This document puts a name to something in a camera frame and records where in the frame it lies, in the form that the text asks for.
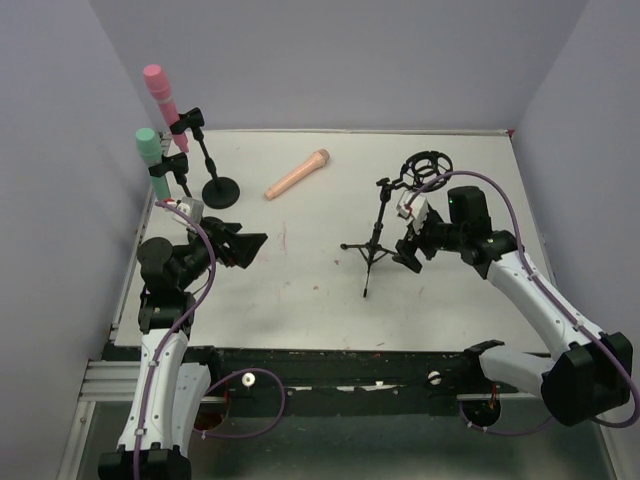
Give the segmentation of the black tripod mic stand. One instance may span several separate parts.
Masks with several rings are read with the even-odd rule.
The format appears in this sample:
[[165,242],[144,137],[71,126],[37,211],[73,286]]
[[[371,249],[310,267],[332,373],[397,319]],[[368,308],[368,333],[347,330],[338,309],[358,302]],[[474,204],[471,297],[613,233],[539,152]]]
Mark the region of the black tripod mic stand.
[[369,279],[372,270],[372,266],[386,257],[387,255],[392,255],[393,251],[385,248],[381,243],[381,236],[383,230],[383,219],[386,211],[386,206],[391,200],[391,195],[393,191],[398,190],[402,186],[402,180],[400,178],[391,180],[388,177],[382,178],[376,182],[376,185],[380,188],[379,200],[380,206],[377,214],[376,221],[373,224],[373,229],[369,240],[365,243],[342,243],[340,245],[340,249],[343,251],[346,250],[357,250],[366,263],[366,278],[365,285],[363,288],[362,297],[366,298],[368,296],[368,288],[369,288]]

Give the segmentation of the black round-base mic stand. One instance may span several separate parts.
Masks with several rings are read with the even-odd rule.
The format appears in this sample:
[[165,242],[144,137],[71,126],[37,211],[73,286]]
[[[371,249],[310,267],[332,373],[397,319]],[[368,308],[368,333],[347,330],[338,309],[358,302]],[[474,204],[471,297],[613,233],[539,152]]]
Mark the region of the black round-base mic stand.
[[186,130],[192,132],[194,140],[199,144],[204,156],[205,167],[211,179],[202,189],[204,204],[215,210],[222,210],[234,205],[240,197],[239,185],[229,177],[220,177],[215,162],[206,147],[202,128],[205,125],[204,116],[198,107],[180,114],[178,120],[169,126],[174,141],[178,135]]

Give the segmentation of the peach toy microphone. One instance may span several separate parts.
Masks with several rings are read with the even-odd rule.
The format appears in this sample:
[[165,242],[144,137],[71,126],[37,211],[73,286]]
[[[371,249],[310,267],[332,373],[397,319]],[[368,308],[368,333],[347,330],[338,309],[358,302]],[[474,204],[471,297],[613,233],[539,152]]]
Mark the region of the peach toy microphone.
[[269,187],[264,193],[265,198],[267,200],[275,199],[314,171],[324,167],[329,159],[330,154],[326,149],[313,152],[302,164]]

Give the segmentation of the teal toy microphone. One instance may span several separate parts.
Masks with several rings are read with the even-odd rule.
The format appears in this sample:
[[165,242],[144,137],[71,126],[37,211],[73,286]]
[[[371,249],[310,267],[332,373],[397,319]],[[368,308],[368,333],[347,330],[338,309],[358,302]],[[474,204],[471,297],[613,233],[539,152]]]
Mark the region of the teal toy microphone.
[[152,128],[140,128],[135,134],[136,149],[150,175],[151,186],[158,201],[171,197],[169,185],[160,169],[162,146],[158,133]]

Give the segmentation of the pink toy microphone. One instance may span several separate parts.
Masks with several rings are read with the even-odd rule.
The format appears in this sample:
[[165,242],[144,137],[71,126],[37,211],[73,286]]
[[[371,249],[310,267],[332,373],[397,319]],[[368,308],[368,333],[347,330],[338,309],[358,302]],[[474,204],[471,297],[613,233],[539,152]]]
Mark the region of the pink toy microphone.
[[[155,100],[167,127],[170,129],[180,120],[180,115],[173,100],[173,93],[168,76],[158,64],[150,64],[143,69],[143,78],[148,92]],[[170,129],[172,139],[183,153],[189,152],[188,139],[185,133],[174,133]]]

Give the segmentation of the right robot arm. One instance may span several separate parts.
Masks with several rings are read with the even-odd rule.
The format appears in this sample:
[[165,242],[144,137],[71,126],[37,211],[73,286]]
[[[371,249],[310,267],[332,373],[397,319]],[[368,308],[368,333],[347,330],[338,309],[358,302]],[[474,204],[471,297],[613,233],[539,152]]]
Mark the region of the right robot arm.
[[424,193],[406,191],[397,204],[407,231],[394,259],[418,273],[416,254],[432,259],[455,252],[520,311],[549,351],[546,358],[517,352],[501,341],[468,348],[482,375],[540,398],[551,416],[573,426],[620,407],[631,397],[633,347],[585,319],[520,253],[516,237],[493,228],[484,192],[476,186],[448,193],[443,220]]

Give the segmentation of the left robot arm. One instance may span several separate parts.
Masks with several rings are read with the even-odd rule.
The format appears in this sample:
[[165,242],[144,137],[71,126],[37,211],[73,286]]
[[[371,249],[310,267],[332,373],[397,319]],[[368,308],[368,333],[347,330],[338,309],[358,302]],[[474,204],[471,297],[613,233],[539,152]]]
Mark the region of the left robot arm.
[[99,459],[100,478],[190,478],[190,436],[214,368],[208,359],[185,359],[201,303],[188,288],[218,264],[247,268],[267,238],[243,232],[239,223],[205,217],[183,245],[154,237],[138,247],[144,284],[139,375],[117,447]]

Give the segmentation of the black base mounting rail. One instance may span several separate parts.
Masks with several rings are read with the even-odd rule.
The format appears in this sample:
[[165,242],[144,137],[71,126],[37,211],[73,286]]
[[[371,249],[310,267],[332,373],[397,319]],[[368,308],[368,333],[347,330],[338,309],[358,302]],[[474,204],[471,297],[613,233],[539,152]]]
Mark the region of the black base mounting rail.
[[277,412],[298,417],[427,414],[449,416],[459,398],[489,400],[508,386],[491,385],[463,352],[400,352],[190,347],[185,361],[208,367],[211,379],[252,368],[256,382],[228,380],[207,395],[239,418]]

